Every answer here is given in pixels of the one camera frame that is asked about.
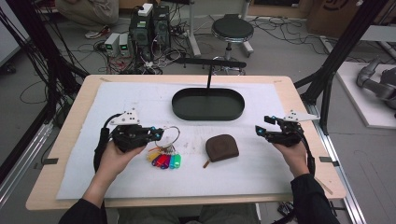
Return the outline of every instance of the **black sleeve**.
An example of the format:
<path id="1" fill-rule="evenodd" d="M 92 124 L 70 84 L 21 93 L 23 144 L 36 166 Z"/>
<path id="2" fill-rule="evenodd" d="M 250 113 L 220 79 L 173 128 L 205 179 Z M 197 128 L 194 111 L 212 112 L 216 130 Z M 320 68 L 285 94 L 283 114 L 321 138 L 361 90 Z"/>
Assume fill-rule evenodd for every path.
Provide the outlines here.
<path id="1" fill-rule="evenodd" d="M 312 175 L 300 175 L 291 181 L 298 223 L 339 223 L 332 213 L 323 188 Z"/>
<path id="2" fill-rule="evenodd" d="M 98 208 L 93 203 L 80 199 L 64 213 L 59 224 L 101 224 L 104 223 L 102 211 L 104 209 L 103 206 Z"/>

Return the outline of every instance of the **shoe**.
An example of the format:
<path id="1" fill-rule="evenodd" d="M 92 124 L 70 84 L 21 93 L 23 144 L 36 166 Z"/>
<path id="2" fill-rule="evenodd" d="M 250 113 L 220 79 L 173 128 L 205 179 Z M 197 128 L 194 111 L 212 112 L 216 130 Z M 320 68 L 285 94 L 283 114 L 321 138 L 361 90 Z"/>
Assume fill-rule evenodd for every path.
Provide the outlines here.
<path id="1" fill-rule="evenodd" d="M 99 32 L 89 31 L 87 34 L 85 34 L 85 37 L 87 39 L 95 39 L 101 37 L 102 35 L 107 35 L 108 33 L 110 33 L 110 28 L 108 26 L 104 26 L 103 29 Z"/>

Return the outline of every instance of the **person's arm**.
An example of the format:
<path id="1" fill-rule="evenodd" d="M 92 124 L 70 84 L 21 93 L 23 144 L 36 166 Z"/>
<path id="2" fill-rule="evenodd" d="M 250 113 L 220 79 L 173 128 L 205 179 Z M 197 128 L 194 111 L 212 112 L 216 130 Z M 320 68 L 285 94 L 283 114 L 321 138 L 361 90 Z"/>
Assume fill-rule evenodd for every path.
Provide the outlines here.
<path id="1" fill-rule="evenodd" d="M 128 162 L 144 148 L 138 147 L 123 153 L 110 141 L 107 144 L 99 169 L 93 176 L 91 184 L 82 198 L 66 211 L 59 223 L 101 223 L 101 206 L 108 188 L 116 179 L 117 175 L 125 169 Z"/>
<path id="2" fill-rule="evenodd" d="M 306 165 L 306 149 L 300 142 L 293 147 L 274 146 L 282 153 L 294 179 L 291 181 L 294 209 L 301 224 L 334 224 L 339 223 L 329 205 L 323 188 L 309 174 Z"/>

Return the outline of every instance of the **pants leg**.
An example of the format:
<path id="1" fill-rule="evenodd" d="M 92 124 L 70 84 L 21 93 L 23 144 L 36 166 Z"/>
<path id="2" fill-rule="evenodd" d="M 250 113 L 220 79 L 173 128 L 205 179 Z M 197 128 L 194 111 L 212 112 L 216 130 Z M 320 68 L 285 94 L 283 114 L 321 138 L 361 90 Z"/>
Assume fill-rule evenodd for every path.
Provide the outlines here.
<path id="1" fill-rule="evenodd" d="M 93 4 L 88 0 L 80 0 L 70 4 L 64 0 L 55 0 L 55 7 L 70 21 L 74 21 L 88 31 L 99 32 L 106 24 L 94 12 Z"/>
<path id="2" fill-rule="evenodd" d="M 199 221 L 203 224 L 260 224 L 255 203 L 205 205 Z"/>
<path id="3" fill-rule="evenodd" d="M 166 207 L 119 208 L 118 224 L 179 224 L 172 209 Z"/>

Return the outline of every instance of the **wooden table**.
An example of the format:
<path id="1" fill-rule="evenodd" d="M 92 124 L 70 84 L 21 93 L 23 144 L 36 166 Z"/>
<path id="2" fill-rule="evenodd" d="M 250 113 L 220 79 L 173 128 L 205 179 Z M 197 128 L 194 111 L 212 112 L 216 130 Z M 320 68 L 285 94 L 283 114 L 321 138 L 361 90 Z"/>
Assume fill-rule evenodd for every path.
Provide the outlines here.
<path id="1" fill-rule="evenodd" d="M 173 82 L 206 83 L 207 76 L 110 76 L 91 75 L 87 77 L 78 93 L 69 115 L 56 139 L 49 159 L 58 158 L 56 164 L 45 165 L 38 177 L 35 186 L 26 202 L 29 210 L 66 209 L 77 200 L 56 200 L 56 195 L 61 186 L 65 166 L 74 144 L 77 142 L 79 131 L 91 108 L 97 90 L 103 82 Z M 285 113 L 291 109 L 306 111 L 300 96 L 288 77 L 266 76 L 215 76 L 212 83 L 273 83 Z M 302 122 L 304 133 L 312 154 L 317 158 L 316 179 L 324 188 L 329 199 L 342 199 L 346 191 L 332 163 L 320 162 L 318 157 L 328 157 L 324 146 L 312 122 Z M 149 199 L 108 199 L 107 207 L 127 206 L 160 206 L 182 204 L 209 204 L 209 203 L 252 203 L 252 202 L 281 202 L 291 201 L 291 194 L 277 195 L 237 195 L 237 196 L 210 196 L 210 197 L 181 197 L 181 198 L 149 198 Z"/>

